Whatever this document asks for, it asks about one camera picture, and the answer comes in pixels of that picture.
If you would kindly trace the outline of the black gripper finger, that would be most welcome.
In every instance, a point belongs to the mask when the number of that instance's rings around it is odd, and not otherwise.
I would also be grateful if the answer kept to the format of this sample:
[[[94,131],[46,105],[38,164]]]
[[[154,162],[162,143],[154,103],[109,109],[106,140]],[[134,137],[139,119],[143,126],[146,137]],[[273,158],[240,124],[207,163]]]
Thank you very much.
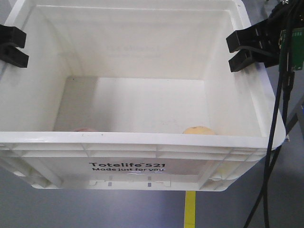
[[[268,68],[279,64],[279,55],[280,50],[264,52],[262,50],[240,49],[228,63],[231,72],[243,70],[253,63],[263,63],[265,68]]]
[[[16,67],[27,68],[29,56],[15,47],[1,46],[0,59]]]
[[[17,27],[0,26],[0,45],[24,48],[27,34]]]
[[[279,36],[284,29],[287,11],[287,7],[273,10],[267,19],[232,32],[226,38],[229,52],[247,49],[257,53],[278,53]]]

